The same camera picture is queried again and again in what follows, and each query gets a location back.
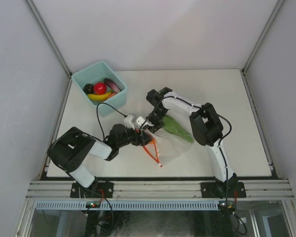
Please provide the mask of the green fake leaf vegetable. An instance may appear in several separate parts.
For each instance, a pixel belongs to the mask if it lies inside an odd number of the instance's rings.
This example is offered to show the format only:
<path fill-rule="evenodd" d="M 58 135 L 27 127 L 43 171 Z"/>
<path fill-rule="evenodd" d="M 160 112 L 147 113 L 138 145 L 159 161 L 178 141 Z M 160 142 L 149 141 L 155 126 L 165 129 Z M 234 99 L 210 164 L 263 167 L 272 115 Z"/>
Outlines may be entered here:
<path fill-rule="evenodd" d="M 186 142 L 193 143 L 193 136 L 187 132 L 175 119 L 170 116 L 165 116 L 163 118 L 163 128 L 170 134 L 176 135 Z"/>

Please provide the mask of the clear zip top bag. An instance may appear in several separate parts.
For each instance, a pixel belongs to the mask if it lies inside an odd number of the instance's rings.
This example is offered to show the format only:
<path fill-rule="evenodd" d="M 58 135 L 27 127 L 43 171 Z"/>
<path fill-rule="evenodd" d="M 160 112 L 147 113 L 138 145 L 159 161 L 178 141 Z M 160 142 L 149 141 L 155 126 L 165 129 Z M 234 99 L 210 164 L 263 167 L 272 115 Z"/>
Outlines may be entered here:
<path fill-rule="evenodd" d="M 159 167 L 163 167 L 184 155 L 194 143 L 186 142 L 180 137 L 170 134 L 162 127 L 155 133 L 150 133 L 152 142 L 143 147 L 145 152 Z"/>

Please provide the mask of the small orange fake carrot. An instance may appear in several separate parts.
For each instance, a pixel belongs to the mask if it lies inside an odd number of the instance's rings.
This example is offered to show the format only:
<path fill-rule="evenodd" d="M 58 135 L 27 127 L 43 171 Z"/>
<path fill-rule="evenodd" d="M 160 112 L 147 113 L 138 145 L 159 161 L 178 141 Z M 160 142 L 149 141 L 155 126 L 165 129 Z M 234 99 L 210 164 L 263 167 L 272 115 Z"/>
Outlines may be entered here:
<path fill-rule="evenodd" d="M 117 93 L 112 93 L 112 94 L 110 94 L 110 95 L 108 96 L 107 99 L 110 99 L 110 98 L 114 97 L 116 94 L 117 94 Z"/>

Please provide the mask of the long purple fake eggplant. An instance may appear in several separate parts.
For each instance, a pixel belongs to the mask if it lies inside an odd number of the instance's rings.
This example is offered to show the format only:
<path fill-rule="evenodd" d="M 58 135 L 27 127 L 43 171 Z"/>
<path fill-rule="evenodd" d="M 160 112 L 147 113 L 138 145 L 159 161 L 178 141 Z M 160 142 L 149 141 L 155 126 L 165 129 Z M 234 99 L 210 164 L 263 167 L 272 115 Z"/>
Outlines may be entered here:
<path fill-rule="evenodd" d="M 108 86 L 114 93 L 119 93 L 120 92 L 119 87 L 117 86 L 117 84 L 113 80 L 111 80 L 109 78 L 105 78 L 104 79 L 104 84 L 106 86 Z"/>

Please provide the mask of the teal plastic bin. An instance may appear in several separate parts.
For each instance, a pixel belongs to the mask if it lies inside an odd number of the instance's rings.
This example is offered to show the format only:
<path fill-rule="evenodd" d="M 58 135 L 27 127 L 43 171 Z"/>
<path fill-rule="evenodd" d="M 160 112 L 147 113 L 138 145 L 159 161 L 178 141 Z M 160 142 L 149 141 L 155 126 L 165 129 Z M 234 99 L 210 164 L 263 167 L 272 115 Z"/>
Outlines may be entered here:
<path fill-rule="evenodd" d="M 87 102 L 103 117 L 126 103 L 126 83 L 104 61 L 74 73 L 72 80 Z"/>

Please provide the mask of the yellow fake banana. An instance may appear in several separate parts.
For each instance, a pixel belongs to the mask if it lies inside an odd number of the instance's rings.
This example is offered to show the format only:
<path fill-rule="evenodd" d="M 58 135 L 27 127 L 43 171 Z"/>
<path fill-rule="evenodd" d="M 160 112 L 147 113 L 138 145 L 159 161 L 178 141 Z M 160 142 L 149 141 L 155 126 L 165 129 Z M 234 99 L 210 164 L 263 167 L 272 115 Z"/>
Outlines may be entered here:
<path fill-rule="evenodd" d="M 105 100 L 109 99 L 111 94 L 112 94 L 112 91 L 109 91 L 104 94 L 87 94 L 87 97 L 91 101 L 105 101 Z"/>

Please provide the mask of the red fake apple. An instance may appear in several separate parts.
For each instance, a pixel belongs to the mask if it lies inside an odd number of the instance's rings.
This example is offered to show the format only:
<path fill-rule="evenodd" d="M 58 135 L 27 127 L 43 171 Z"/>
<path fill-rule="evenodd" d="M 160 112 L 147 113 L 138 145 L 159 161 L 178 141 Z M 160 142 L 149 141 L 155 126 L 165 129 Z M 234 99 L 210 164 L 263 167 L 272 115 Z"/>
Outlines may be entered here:
<path fill-rule="evenodd" d="M 94 94 L 103 95 L 107 91 L 107 86 L 103 82 L 94 84 Z"/>

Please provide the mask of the dark purple fake eggplant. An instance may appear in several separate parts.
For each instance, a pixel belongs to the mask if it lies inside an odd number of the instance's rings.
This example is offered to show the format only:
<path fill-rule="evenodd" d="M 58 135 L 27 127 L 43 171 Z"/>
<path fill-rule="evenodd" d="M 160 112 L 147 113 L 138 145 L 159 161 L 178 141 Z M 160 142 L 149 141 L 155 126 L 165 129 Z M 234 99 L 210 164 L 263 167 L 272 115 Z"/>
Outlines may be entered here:
<path fill-rule="evenodd" d="M 92 84 L 86 84 L 84 87 L 83 87 L 83 92 L 85 94 L 93 94 L 94 93 L 94 85 Z"/>

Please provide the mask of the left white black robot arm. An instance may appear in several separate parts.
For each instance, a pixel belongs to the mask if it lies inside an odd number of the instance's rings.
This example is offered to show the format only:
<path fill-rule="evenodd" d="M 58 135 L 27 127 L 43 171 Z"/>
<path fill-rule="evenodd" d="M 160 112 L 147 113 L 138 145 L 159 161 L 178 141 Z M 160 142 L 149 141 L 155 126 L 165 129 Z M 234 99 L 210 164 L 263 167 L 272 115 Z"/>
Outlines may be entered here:
<path fill-rule="evenodd" d="M 115 124 L 104 140 L 72 127 L 49 146 L 47 156 L 78 182 L 84 195 L 91 198 L 97 194 L 98 185 L 96 176 L 83 164 L 87 155 L 111 161 L 119 154 L 120 148 L 129 144 L 144 147 L 151 141 L 152 137 L 144 131 L 127 128 L 122 124 Z"/>

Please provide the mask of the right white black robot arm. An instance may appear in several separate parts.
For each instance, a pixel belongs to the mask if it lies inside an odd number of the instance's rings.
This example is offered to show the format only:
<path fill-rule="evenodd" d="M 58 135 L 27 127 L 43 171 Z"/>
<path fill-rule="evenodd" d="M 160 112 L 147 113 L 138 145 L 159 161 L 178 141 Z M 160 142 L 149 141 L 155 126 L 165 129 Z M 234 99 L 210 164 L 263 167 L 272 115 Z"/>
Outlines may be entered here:
<path fill-rule="evenodd" d="M 194 140 L 207 148 L 212 157 L 219 196 L 221 198 L 230 196 L 234 192 L 234 186 L 238 179 L 229 164 L 222 141 L 231 133 L 231 123 L 225 117 L 217 114 L 211 103 L 195 104 L 167 87 L 160 91 L 152 89 L 147 93 L 146 100 L 154 106 L 145 120 L 152 124 L 148 127 L 151 133 L 155 133 L 165 126 L 163 120 L 169 111 L 188 117 Z"/>

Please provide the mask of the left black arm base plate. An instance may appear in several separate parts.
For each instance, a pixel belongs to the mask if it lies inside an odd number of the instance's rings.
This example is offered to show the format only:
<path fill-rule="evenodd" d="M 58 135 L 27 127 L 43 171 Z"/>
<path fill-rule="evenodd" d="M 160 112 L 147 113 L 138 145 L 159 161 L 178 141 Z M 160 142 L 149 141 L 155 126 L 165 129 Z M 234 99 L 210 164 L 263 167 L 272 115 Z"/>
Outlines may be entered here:
<path fill-rule="evenodd" d="M 71 198 L 112 198 L 114 183 L 94 182 L 88 188 L 83 187 L 78 182 L 74 182 L 71 187 Z"/>

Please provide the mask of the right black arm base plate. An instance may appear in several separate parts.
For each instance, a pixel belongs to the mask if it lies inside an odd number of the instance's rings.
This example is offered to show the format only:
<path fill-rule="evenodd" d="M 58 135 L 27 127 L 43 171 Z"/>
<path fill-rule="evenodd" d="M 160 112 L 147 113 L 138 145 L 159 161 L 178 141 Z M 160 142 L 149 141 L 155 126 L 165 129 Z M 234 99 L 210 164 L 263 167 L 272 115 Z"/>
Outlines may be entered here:
<path fill-rule="evenodd" d="M 236 182 L 235 184 L 228 184 L 228 193 L 226 194 L 227 187 L 225 184 L 218 182 L 202 182 L 200 184 L 201 194 L 203 198 L 246 198 L 246 190 L 243 182 Z"/>

